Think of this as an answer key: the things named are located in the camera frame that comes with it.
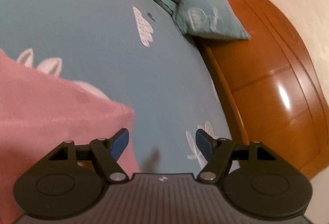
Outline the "pink and white knit sweater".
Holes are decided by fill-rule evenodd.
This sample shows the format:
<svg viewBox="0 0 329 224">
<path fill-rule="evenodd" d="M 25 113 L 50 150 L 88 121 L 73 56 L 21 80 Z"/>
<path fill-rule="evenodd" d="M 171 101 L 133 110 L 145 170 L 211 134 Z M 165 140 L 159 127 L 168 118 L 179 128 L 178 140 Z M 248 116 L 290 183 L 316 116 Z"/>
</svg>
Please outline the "pink and white knit sweater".
<svg viewBox="0 0 329 224">
<path fill-rule="evenodd" d="M 20 216 L 17 178 L 65 140 L 88 144 L 132 130 L 134 112 L 1 53 L 1 223 Z"/>
</svg>

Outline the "wooden headboard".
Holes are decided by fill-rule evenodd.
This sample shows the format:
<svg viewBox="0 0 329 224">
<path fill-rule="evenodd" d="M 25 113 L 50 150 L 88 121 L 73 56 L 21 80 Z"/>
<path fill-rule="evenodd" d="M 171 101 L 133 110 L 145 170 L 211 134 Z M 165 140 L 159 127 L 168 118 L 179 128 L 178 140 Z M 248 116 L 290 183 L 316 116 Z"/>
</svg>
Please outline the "wooden headboard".
<svg viewBox="0 0 329 224">
<path fill-rule="evenodd" d="M 328 104 L 299 33 L 269 0 L 228 0 L 249 40 L 199 39 L 230 134 L 313 178 L 328 166 Z"/>
</svg>

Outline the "teal floral bed sheet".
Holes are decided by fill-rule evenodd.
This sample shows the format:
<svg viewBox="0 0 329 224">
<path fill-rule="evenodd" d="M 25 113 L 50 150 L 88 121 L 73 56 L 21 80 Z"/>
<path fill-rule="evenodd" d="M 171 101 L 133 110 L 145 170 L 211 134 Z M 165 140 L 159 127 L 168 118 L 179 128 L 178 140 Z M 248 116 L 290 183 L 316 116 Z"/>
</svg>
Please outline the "teal floral bed sheet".
<svg viewBox="0 0 329 224">
<path fill-rule="evenodd" d="M 1 0 L 1 49 L 36 62 L 59 57 L 62 77 L 90 83 L 135 111 L 131 141 L 144 173 L 204 165 L 199 128 L 229 138 L 197 47 L 153 0 Z"/>
</svg>

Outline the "teal pillow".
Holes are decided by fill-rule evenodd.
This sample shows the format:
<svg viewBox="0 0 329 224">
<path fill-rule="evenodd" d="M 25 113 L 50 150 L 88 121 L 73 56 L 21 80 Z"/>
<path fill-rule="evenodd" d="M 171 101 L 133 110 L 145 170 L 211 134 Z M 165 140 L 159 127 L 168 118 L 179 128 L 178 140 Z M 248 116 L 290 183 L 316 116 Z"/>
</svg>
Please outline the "teal pillow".
<svg viewBox="0 0 329 224">
<path fill-rule="evenodd" d="M 181 34 L 211 40 L 251 39 L 228 0 L 153 1 L 171 16 Z"/>
</svg>

